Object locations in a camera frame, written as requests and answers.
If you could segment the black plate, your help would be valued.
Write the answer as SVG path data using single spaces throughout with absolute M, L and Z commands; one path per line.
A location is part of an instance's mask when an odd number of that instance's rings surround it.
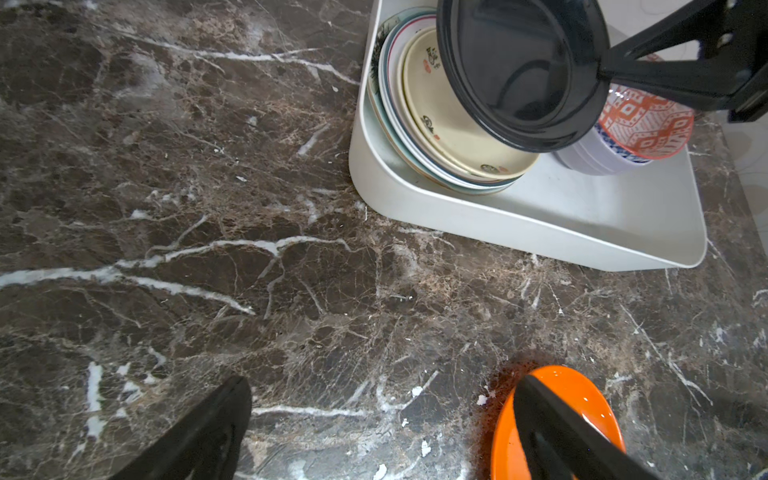
M 443 0 L 437 33 L 451 88 L 495 139 L 553 152 L 597 122 L 609 89 L 599 60 L 610 46 L 597 2 Z

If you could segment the white plate green red rim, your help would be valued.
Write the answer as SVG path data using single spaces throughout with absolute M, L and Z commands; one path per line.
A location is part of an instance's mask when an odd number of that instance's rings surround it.
M 367 73 L 368 79 L 366 81 L 366 90 L 377 120 L 397 155 L 422 177 L 435 184 L 464 194 L 480 195 L 503 191 L 514 184 L 519 177 L 513 177 L 509 180 L 493 181 L 490 183 L 477 183 L 467 182 L 440 166 L 437 166 L 436 172 L 432 171 L 430 168 L 426 168 L 420 162 L 419 158 L 414 155 L 402 141 L 400 132 L 395 127 L 396 123 L 392 120 L 389 111 L 387 110 L 388 95 L 386 93 L 382 94 L 379 87 L 379 60 L 382 49 L 384 48 L 387 37 L 393 30 L 397 30 L 405 21 L 420 19 L 422 17 L 425 17 L 434 23 L 436 17 L 435 8 L 418 6 L 402 10 L 387 18 L 375 30 L 375 35 L 372 37 L 373 47 Z

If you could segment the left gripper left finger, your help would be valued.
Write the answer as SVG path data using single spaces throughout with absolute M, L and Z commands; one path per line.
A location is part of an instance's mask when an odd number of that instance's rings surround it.
M 246 378 L 232 376 L 115 479 L 232 479 L 252 412 Z

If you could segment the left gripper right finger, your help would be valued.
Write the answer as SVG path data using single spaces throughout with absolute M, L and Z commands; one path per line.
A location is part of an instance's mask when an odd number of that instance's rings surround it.
M 513 410 L 533 479 L 656 478 L 531 375 L 517 385 Z

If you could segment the red patterned bowl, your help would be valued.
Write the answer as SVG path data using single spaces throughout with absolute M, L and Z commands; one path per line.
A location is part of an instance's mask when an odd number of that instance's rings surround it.
M 694 117 L 688 106 L 612 83 L 595 129 L 620 157 L 643 164 L 683 150 L 692 135 Z

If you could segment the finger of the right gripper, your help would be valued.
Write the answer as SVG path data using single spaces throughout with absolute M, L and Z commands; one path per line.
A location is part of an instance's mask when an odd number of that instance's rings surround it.
M 691 1 L 602 54 L 599 74 L 731 123 L 767 114 L 767 3 Z

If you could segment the orange plate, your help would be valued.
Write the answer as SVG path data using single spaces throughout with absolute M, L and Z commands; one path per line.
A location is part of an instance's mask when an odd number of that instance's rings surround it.
M 517 378 L 497 416 L 492 479 L 575 479 L 599 470 L 605 443 L 626 453 L 616 417 L 596 385 L 565 366 Z

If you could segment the yellow plate red marks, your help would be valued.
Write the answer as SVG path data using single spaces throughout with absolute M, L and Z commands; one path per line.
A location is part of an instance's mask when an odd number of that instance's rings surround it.
M 467 113 L 447 79 L 434 27 L 420 30 L 404 45 L 393 79 L 405 124 L 440 166 L 492 184 L 517 179 L 538 160 L 536 153 L 495 139 Z

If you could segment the purple bowl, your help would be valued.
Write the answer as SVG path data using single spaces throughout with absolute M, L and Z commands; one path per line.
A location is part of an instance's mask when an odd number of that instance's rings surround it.
M 651 163 L 617 144 L 599 125 L 578 142 L 553 155 L 571 170 L 591 176 L 614 176 Z

